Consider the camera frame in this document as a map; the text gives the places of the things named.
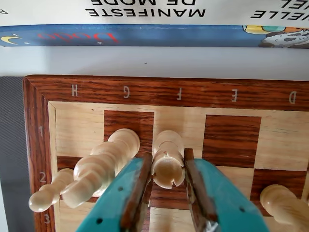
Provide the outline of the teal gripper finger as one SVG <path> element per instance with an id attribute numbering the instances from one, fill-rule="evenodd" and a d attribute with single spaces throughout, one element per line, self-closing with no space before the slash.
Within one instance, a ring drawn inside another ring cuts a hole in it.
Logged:
<path id="1" fill-rule="evenodd" d="M 151 196 L 152 154 L 133 158 L 115 177 L 78 232 L 141 232 Z"/>
<path id="2" fill-rule="evenodd" d="M 267 232 L 259 209 L 213 164 L 184 150 L 185 187 L 197 232 Z"/>

